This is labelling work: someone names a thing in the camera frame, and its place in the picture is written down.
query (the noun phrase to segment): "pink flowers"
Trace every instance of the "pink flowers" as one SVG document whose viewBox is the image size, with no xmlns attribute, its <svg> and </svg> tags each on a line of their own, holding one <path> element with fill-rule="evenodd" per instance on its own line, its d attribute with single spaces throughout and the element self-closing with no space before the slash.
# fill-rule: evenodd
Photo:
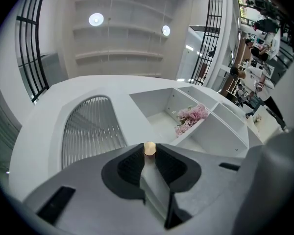
<svg viewBox="0 0 294 235">
<path fill-rule="evenodd" d="M 199 120 L 206 119 L 207 116 L 208 111 L 201 103 L 199 103 L 195 107 L 189 106 L 187 109 L 180 110 L 177 114 L 177 118 L 181 122 L 181 125 L 175 128 L 176 134 L 178 136 L 181 136 Z"/>
</svg>

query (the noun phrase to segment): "ceiling light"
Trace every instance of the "ceiling light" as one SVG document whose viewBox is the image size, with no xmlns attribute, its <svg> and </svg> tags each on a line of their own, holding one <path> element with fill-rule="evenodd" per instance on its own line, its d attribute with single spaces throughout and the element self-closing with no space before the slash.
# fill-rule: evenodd
<svg viewBox="0 0 294 235">
<path fill-rule="evenodd" d="M 103 23 L 103 15 L 100 13 L 94 13 L 89 17 L 88 21 L 92 26 L 99 26 Z"/>
<path fill-rule="evenodd" d="M 170 35 L 170 27 L 165 25 L 162 27 L 162 33 L 167 37 Z"/>
<path fill-rule="evenodd" d="M 194 50 L 194 48 L 193 48 L 193 47 L 190 47 L 189 45 L 186 45 L 186 49 L 189 49 L 189 50 L 191 50 L 191 51 Z"/>
</svg>

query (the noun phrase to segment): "metal grille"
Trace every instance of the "metal grille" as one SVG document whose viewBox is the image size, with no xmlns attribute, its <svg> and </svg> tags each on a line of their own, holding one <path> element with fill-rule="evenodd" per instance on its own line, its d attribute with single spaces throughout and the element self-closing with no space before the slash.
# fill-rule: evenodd
<svg viewBox="0 0 294 235">
<path fill-rule="evenodd" d="M 203 40 L 190 83 L 203 85 L 217 48 L 222 19 L 222 0 L 209 0 Z"/>
<path fill-rule="evenodd" d="M 111 101 L 104 96 L 90 98 L 73 110 L 65 125 L 62 168 L 125 146 Z"/>
<path fill-rule="evenodd" d="M 28 87 L 31 101 L 49 89 L 44 73 L 39 49 L 39 18 L 43 0 L 24 0 L 22 11 L 16 17 L 18 46 L 21 56 L 20 72 L 24 73 L 23 82 Z"/>
</svg>

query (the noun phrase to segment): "white shelf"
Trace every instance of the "white shelf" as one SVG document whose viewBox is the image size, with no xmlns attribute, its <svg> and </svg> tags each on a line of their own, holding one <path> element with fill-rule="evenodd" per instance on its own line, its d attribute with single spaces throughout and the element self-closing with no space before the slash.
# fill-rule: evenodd
<svg viewBox="0 0 294 235">
<path fill-rule="evenodd" d="M 143 31 L 143 32 L 147 32 L 147 33 L 151 33 L 151 34 L 155 34 L 157 36 L 161 36 L 162 38 L 168 38 L 168 36 L 163 35 L 160 30 L 159 32 L 156 32 L 152 29 L 148 29 L 148 28 L 144 28 L 144 27 L 140 27 L 137 25 L 132 25 L 132 24 L 102 24 L 100 26 L 94 27 L 92 25 L 88 24 L 80 24 L 80 25 L 76 25 L 73 27 L 73 31 L 79 31 L 79 30 L 85 30 L 85 29 L 98 29 L 100 27 L 114 27 L 114 28 L 125 28 L 125 29 L 134 29 L 134 30 L 139 30 L 139 31 Z"/>
<path fill-rule="evenodd" d="M 226 157 L 241 157 L 248 150 L 246 144 L 214 114 L 209 114 L 207 119 L 185 134 L 182 139 L 174 141 L 176 146 Z"/>
<path fill-rule="evenodd" d="M 88 2 L 88 1 L 97 1 L 97 0 L 76 0 L 75 3 L 82 3 L 82 2 Z M 124 2 L 124 3 L 129 3 L 129 4 L 132 4 L 132 5 L 136 5 L 136 6 L 140 6 L 140 7 L 143 7 L 143 8 L 146 8 L 146 9 L 149 9 L 151 11 L 154 11 L 155 13 L 158 13 L 158 14 L 161 14 L 163 15 L 164 12 L 163 11 L 159 11 L 149 5 L 146 5 L 146 4 L 142 4 L 142 3 L 139 3 L 139 2 L 135 2 L 135 1 L 131 1 L 131 0 L 113 0 L 113 1 L 118 1 L 118 2 Z M 169 15 L 166 15 L 164 14 L 164 16 L 166 18 L 169 18 L 169 19 L 173 19 L 173 17 L 169 16 Z"/>
<path fill-rule="evenodd" d="M 131 55 L 131 56 L 163 58 L 162 54 L 152 53 L 152 52 L 143 52 L 143 51 L 134 51 L 134 50 L 104 50 L 104 51 L 92 51 L 92 52 L 78 54 L 75 56 L 75 59 L 80 60 L 80 59 L 84 59 L 88 57 L 98 57 L 98 56 L 106 56 L 106 55 Z"/>
<path fill-rule="evenodd" d="M 247 125 L 227 107 L 218 104 L 213 112 L 228 124 L 233 131 L 248 145 Z"/>
<path fill-rule="evenodd" d="M 175 127 L 180 124 L 176 117 L 177 113 L 196 104 L 192 98 L 175 88 L 131 94 L 130 96 L 155 132 L 161 137 L 161 142 L 170 144 L 180 138 L 175 133 Z"/>
<path fill-rule="evenodd" d="M 204 104 L 209 110 L 216 107 L 217 101 L 211 98 L 206 93 L 196 89 L 194 86 L 179 88 L 181 91 L 185 92 L 192 98 L 196 99 L 198 102 Z"/>
</svg>

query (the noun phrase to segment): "curved vent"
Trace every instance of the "curved vent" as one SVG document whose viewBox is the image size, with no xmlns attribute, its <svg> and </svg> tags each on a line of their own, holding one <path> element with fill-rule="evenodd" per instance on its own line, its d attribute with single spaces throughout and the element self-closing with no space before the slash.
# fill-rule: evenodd
<svg viewBox="0 0 294 235">
<path fill-rule="evenodd" d="M 69 116 L 62 142 L 62 168 L 84 158 L 125 147 L 110 99 L 96 96 Z"/>
</svg>

